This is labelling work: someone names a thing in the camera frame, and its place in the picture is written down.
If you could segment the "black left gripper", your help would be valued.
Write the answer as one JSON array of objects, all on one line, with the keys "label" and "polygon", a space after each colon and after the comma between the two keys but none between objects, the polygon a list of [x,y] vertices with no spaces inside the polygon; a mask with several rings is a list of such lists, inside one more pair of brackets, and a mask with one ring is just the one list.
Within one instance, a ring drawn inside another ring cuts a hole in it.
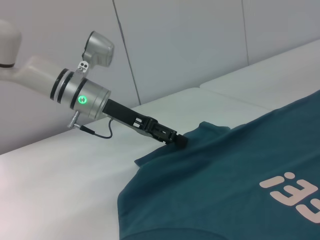
[{"label": "black left gripper", "polygon": [[152,119],[151,117],[142,115],[112,99],[107,100],[104,106],[104,113],[111,119],[135,130],[137,133],[146,137],[153,137],[166,145],[175,144],[178,148],[185,148],[188,143],[187,137],[158,123],[155,119],[152,120],[151,134],[148,127],[149,121]]}]

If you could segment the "teal t-shirt with FREE print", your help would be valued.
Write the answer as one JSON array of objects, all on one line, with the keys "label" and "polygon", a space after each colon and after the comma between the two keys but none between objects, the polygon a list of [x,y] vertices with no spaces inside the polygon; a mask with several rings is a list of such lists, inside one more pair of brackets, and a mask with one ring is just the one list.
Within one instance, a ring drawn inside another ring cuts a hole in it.
[{"label": "teal t-shirt with FREE print", "polygon": [[320,240],[320,90],[135,161],[120,240]]}]

